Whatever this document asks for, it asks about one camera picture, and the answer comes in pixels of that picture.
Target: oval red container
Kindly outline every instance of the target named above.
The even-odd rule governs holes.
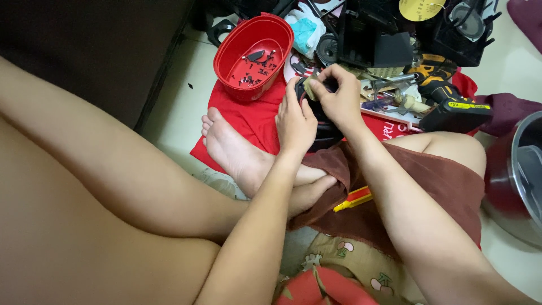
[[[225,90],[236,100],[256,100],[279,75],[293,43],[294,32],[290,25],[278,16],[263,12],[261,16],[241,23],[222,42],[213,61],[215,73]],[[242,58],[261,50],[264,50],[264,55],[258,59],[260,62],[275,50],[266,67]],[[261,81],[252,85],[243,82],[242,79],[248,76]]]

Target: hand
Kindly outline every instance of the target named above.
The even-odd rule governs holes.
[[[310,86],[319,98],[327,117],[344,133],[344,128],[355,125],[353,123],[363,123],[359,109],[359,93],[362,85],[354,74],[337,64],[327,67],[318,75],[320,81],[329,77],[337,79],[339,83],[339,89],[335,93],[330,93],[321,82],[316,80],[312,80]]]
[[[303,100],[301,107],[299,106],[294,91],[298,81],[299,77],[294,77],[286,85],[286,94],[282,98],[275,122],[280,151],[300,154],[302,157],[314,143],[318,121],[306,99]]]

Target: metal bucket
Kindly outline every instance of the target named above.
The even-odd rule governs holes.
[[[542,111],[487,150],[482,206],[505,231],[542,248]]]

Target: white floor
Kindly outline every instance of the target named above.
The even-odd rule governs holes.
[[[542,54],[515,26],[505,5],[505,1],[499,4],[503,14],[495,22],[492,37],[496,41],[486,48],[479,67],[463,72],[476,81],[478,94],[509,92],[542,102]],[[207,166],[189,152],[201,135],[200,118],[207,112],[217,80],[212,67],[217,48],[203,32],[188,29],[185,33],[188,39],[175,54],[143,136],[188,173],[198,175]],[[542,302],[542,252],[513,238],[487,217],[483,217],[482,248],[504,278]]]

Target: white plastic bag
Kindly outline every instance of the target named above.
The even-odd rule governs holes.
[[[312,13],[307,4],[299,2],[299,9],[291,10],[284,20],[294,30],[294,48],[309,59],[313,59],[320,37],[326,33],[326,26]]]

